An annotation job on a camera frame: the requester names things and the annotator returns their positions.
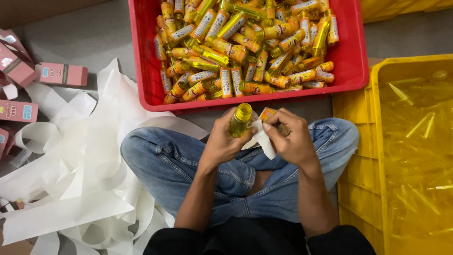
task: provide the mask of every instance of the pile of bottles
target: pile of bottles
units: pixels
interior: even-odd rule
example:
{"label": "pile of bottles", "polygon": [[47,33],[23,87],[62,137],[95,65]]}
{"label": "pile of bottles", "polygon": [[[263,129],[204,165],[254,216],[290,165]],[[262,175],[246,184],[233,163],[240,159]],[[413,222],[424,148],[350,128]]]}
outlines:
{"label": "pile of bottles", "polygon": [[453,240],[453,73],[379,87],[391,236]]}
{"label": "pile of bottles", "polygon": [[161,3],[154,45],[163,104],[243,97],[332,83],[339,43],[328,0]]}

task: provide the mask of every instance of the right hand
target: right hand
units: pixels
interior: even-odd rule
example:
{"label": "right hand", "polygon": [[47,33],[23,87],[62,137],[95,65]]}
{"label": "right hand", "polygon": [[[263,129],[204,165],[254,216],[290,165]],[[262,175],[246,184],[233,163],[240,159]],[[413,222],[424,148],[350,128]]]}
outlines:
{"label": "right hand", "polygon": [[[287,137],[283,137],[276,128],[279,124],[286,125],[290,132]],[[304,118],[285,108],[280,108],[263,124],[263,129],[284,160],[304,170],[319,165],[308,124]]]}

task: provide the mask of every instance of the left hand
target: left hand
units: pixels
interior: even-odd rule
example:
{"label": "left hand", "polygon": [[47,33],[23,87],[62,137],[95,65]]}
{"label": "left hand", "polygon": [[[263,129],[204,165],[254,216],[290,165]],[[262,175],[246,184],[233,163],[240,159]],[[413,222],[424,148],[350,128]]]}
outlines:
{"label": "left hand", "polygon": [[225,116],[214,122],[211,135],[206,143],[199,165],[217,169],[222,163],[234,159],[242,147],[248,143],[257,132],[255,127],[248,128],[244,135],[234,138],[228,132],[231,118],[237,107],[232,108]]}

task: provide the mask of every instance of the person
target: person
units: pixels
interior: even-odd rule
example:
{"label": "person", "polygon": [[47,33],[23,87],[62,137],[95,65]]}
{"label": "person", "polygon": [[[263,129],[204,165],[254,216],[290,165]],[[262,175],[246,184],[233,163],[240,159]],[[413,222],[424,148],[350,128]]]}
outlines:
{"label": "person", "polygon": [[124,160],[176,218],[144,255],[375,254],[357,228],[339,225],[328,195],[357,148],[356,126],[338,118],[308,125],[282,108],[263,124],[278,152],[270,160],[261,148],[241,151],[255,127],[228,133],[235,109],[215,121],[206,144],[157,127],[124,139]]}

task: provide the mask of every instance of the yellow plastic crate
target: yellow plastic crate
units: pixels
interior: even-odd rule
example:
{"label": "yellow plastic crate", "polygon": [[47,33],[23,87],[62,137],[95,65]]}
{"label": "yellow plastic crate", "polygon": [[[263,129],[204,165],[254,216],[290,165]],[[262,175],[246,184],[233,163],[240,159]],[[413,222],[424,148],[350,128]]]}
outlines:
{"label": "yellow plastic crate", "polygon": [[451,240],[391,238],[387,211],[379,82],[440,69],[453,71],[453,54],[386,59],[370,68],[370,82],[364,89],[333,95],[334,117],[353,122],[360,132],[358,150],[338,180],[340,223],[357,227],[379,255],[453,252]]}
{"label": "yellow plastic crate", "polygon": [[453,0],[361,0],[363,22],[391,19],[417,11],[436,11],[453,7]]}

